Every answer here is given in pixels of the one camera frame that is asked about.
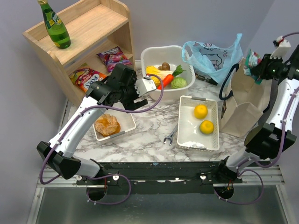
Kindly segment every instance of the brown paper bag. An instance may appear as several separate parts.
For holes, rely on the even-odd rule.
[[[223,101],[220,131],[237,137],[244,136],[260,119],[267,108],[271,94],[272,80],[256,84],[243,71],[245,59],[239,62],[239,69],[232,74]]]

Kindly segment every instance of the peeled orange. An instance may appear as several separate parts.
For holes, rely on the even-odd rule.
[[[214,131],[214,125],[211,121],[209,120],[204,120],[200,126],[199,126],[200,131],[203,134],[210,134]]]
[[[194,116],[198,119],[203,119],[207,116],[207,107],[206,105],[197,105],[194,108]]]

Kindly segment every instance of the marble countertop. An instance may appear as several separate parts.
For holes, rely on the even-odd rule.
[[[222,102],[218,98],[219,88],[195,80],[187,95],[217,100],[220,112]],[[144,108],[154,103],[149,96],[147,99],[149,104]],[[163,144],[164,138],[178,122],[178,109],[179,100],[162,101],[149,112],[133,114],[136,129],[124,137],[112,139],[107,144],[101,144],[96,140],[91,127],[80,141],[74,155],[101,162],[219,161],[244,147],[244,139],[225,133],[219,133],[220,149],[215,152],[178,148],[177,134],[171,146],[168,142]],[[75,107],[71,108],[69,118],[75,110]]]

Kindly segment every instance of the bottle cap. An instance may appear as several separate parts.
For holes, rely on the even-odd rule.
[[[47,4],[48,0],[37,0],[40,5]]]

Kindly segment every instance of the green glass bottle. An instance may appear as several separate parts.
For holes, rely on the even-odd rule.
[[[43,11],[43,19],[45,21],[47,32],[54,42],[60,48],[68,48],[71,44],[70,35],[61,19],[56,15],[49,6],[48,0],[37,0]]]

